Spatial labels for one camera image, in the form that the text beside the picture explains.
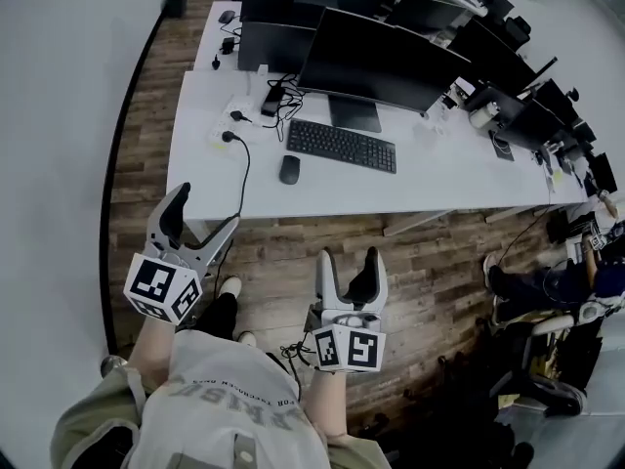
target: white t-shirt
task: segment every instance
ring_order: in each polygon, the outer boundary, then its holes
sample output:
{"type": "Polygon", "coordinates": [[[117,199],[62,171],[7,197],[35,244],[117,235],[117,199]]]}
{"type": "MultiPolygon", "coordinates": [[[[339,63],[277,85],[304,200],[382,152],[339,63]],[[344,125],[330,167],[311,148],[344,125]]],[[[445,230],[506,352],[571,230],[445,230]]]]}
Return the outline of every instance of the white t-shirt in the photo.
{"type": "Polygon", "coordinates": [[[253,440],[255,467],[330,468],[297,400],[297,383],[260,349],[184,330],[176,334],[170,370],[146,402],[128,467],[166,468],[182,453],[230,469],[239,435],[253,440]]]}

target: monitor stand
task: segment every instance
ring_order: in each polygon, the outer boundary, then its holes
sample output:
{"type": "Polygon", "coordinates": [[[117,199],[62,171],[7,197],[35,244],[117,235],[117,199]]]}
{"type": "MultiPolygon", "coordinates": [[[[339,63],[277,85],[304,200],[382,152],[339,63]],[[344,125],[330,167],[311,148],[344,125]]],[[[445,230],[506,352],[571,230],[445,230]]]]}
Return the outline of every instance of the monitor stand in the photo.
{"type": "Polygon", "coordinates": [[[328,96],[332,125],[353,130],[382,132],[375,103],[357,99],[328,96]]]}

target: black pants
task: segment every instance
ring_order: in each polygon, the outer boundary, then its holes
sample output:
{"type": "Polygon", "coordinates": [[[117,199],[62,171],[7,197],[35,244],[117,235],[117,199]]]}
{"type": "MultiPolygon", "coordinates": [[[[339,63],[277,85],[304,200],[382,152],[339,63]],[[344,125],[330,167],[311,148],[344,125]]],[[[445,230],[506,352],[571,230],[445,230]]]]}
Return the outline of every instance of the black pants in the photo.
{"type": "Polygon", "coordinates": [[[548,271],[543,269],[530,275],[508,275],[499,266],[490,268],[488,278],[492,291],[502,299],[507,299],[497,307],[497,318],[501,321],[510,321],[532,311],[555,309],[572,311],[579,308],[579,303],[562,302],[559,274],[551,273],[545,282],[548,271]]]}
{"type": "MultiPolygon", "coordinates": [[[[213,304],[199,317],[193,330],[208,333],[220,339],[234,340],[233,333],[236,327],[236,313],[238,312],[238,302],[231,293],[223,293],[213,304]]],[[[284,365],[272,353],[267,353],[280,367],[286,371],[284,365]]]]}

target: white wall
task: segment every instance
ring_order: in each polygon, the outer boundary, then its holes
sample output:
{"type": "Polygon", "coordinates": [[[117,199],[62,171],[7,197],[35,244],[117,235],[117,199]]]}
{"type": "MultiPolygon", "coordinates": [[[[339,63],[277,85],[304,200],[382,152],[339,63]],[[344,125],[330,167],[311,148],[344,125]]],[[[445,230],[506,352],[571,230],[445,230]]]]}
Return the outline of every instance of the white wall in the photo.
{"type": "Polygon", "coordinates": [[[566,92],[580,93],[576,109],[597,135],[596,153],[606,151],[617,184],[625,190],[623,86],[625,36],[595,0],[509,0],[511,16],[531,26],[531,40],[520,50],[536,70],[559,61],[545,74],[566,92]]]}
{"type": "Polygon", "coordinates": [[[0,448],[49,467],[99,380],[98,235],[117,115],[162,0],[0,0],[0,448]]]}

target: wooden floor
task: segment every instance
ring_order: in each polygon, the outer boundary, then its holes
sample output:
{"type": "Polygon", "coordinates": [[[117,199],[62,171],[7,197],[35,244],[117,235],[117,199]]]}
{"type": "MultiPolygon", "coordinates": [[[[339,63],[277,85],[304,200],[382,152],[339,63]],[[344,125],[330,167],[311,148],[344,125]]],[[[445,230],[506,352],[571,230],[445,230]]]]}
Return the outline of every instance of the wooden floor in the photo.
{"type": "MultiPolygon", "coordinates": [[[[149,51],[126,119],[110,207],[109,281],[115,332],[122,352],[132,349],[143,317],[124,299],[122,285],[134,252],[143,249],[146,218],[165,193],[174,116],[185,71],[192,69],[201,33],[214,0],[188,0],[187,16],[165,21],[149,51]]],[[[385,412],[399,418],[405,389],[426,391],[437,375],[437,357],[453,356],[475,344],[477,316],[490,311],[480,259],[499,252],[532,221],[530,213],[495,225],[486,211],[443,217],[391,238],[385,224],[401,216],[356,216],[243,221],[224,277],[243,279],[238,326],[250,329],[265,351],[301,339],[314,297],[314,260],[329,246],[340,280],[357,272],[367,247],[379,248],[387,266],[390,296],[384,313],[388,333],[383,371],[350,377],[353,427],[385,412]]],[[[544,227],[532,228],[505,260],[511,269],[532,267],[549,247],[544,227]]],[[[212,298],[212,285],[201,304],[212,298]]],[[[303,372],[305,381],[310,378],[303,372]]]]}

